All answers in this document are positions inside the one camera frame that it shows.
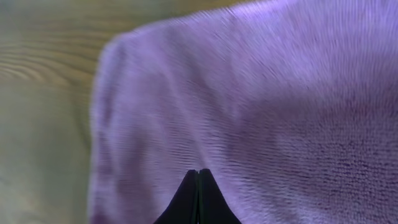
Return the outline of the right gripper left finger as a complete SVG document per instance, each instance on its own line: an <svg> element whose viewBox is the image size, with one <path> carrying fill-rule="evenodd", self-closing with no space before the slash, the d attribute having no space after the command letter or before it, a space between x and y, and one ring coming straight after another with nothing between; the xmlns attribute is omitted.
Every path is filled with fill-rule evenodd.
<svg viewBox="0 0 398 224"><path fill-rule="evenodd" d="M168 207L154 224L198 223L198 172L189 170L179 185Z"/></svg>

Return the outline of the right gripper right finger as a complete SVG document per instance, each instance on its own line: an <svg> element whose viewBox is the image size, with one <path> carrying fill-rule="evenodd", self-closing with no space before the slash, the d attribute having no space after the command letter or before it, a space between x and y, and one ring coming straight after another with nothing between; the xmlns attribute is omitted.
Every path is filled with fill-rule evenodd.
<svg viewBox="0 0 398 224"><path fill-rule="evenodd" d="M199 224L241 224L231 211L209 169L199 171Z"/></svg>

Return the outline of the purple microfiber cloth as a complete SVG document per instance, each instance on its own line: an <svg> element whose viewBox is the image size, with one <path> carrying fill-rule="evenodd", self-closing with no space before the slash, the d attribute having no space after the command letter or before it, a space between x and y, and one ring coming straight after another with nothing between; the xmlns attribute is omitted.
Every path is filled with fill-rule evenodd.
<svg viewBox="0 0 398 224"><path fill-rule="evenodd" d="M397 1L263 1L103 50L91 223L152 223L208 168L243 223L397 222Z"/></svg>

